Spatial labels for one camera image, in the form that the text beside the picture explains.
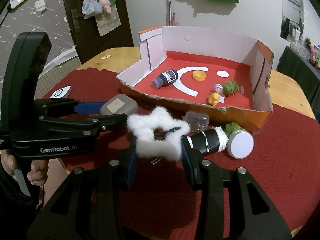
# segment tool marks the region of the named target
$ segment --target human hand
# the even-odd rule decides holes
[[[14,170],[17,169],[18,163],[15,157],[10,154],[9,150],[0,150],[1,164],[5,172],[12,176],[15,180]],[[27,174],[28,180],[34,186],[42,186],[48,179],[49,160],[33,161],[31,163],[31,171]]]

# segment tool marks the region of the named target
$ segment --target dark green cloth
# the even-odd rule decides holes
[[[314,112],[320,112],[320,71],[299,56],[292,48],[286,47],[277,70],[294,79],[306,95]]]

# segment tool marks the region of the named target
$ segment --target gray star wallpaper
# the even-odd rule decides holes
[[[74,46],[63,0],[44,0],[46,10],[43,12],[36,11],[36,1],[39,0],[26,0],[7,15],[5,10],[0,16],[1,21],[5,17],[0,27],[0,76],[4,76],[14,41],[22,32],[48,33],[52,49],[47,63]]]

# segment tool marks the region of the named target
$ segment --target silver rivet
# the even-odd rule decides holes
[[[210,166],[211,165],[211,161],[209,161],[209,160],[203,160],[201,163],[204,166]]]
[[[78,168],[75,168],[73,172],[74,172],[75,174],[80,174],[82,171],[83,171],[83,169],[80,168],[80,167],[78,167]]]
[[[119,164],[119,161],[118,161],[118,160],[111,160],[111,161],[109,162],[109,164],[110,164],[111,166],[117,166],[117,165]]]
[[[247,170],[244,167],[240,167],[240,168],[238,168],[238,172],[241,174],[246,174]]]

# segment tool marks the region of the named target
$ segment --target purple bottle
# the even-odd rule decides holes
[[[166,87],[170,84],[177,81],[179,75],[178,72],[174,69],[170,69],[162,74],[160,74],[157,78],[152,80],[152,86],[154,89],[159,89],[160,87]]]

